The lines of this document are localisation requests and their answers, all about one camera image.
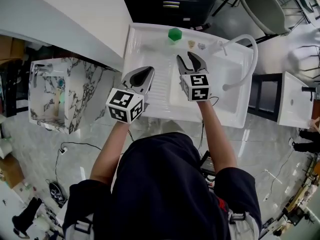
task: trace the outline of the white faucet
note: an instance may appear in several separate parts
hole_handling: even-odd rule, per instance
[[[211,46],[211,48],[209,48],[211,54],[215,54],[215,53],[223,50],[224,54],[227,56],[228,53],[227,53],[226,47],[228,45],[231,45],[231,44],[233,44],[235,42],[238,42],[238,41],[240,41],[242,39],[249,39],[250,42],[252,43],[253,59],[252,59],[252,62],[251,62],[251,66],[250,66],[250,68],[248,70],[248,73],[245,75],[245,77],[242,80],[240,80],[239,82],[233,83],[233,84],[224,84],[222,86],[222,89],[224,91],[228,91],[228,90],[230,90],[230,89],[232,89],[234,87],[242,86],[252,76],[252,74],[255,71],[255,68],[256,68],[256,65],[257,65],[257,61],[258,61],[258,46],[257,46],[257,43],[256,43],[255,39],[251,35],[242,34],[242,35],[239,35],[238,37],[236,37],[236,38],[234,38],[234,39],[232,39],[232,40],[230,40],[230,41],[228,41],[226,43],[222,43],[220,41],[218,46],[217,45],[213,45],[213,46]]]

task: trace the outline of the fiducial marker cube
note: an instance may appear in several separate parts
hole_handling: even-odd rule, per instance
[[[181,85],[190,102],[210,99],[211,87],[206,74],[184,74],[181,76]]]
[[[126,90],[112,88],[106,101],[110,116],[131,124],[144,111],[144,96]]]

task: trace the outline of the cardboard box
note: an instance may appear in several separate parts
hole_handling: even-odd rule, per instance
[[[0,65],[11,60],[22,59],[24,53],[24,40],[0,35]]]
[[[2,171],[1,174],[11,189],[25,179],[19,161],[12,154],[8,154],[4,159],[0,159],[0,169]]]

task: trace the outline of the person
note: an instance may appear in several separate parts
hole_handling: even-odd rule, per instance
[[[289,139],[289,145],[298,152],[320,153],[320,134],[319,132],[311,132],[299,129],[297,135],[303,139],[309,140],[308,143],[296,143],[293,138]]]
[[[117,122],[90,179],[70,187],[62,227],[66,240],[74,234],[84,239],[79,234],[92,230],[94,239],[258,239],[262,222],[255,179],[237,168],[211,103],[198,106],[216,172],[214,192],[190,137],[169,132],[138,139],[119,161],[129,125]]]

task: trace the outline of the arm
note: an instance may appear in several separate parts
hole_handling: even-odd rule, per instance
[[[227,167],[237,167],[237,160],[210,101],[199,101],[210,156],[216,173]]]
[[[90,179],[112,184],[130,125],[117,121],[91,170]]]

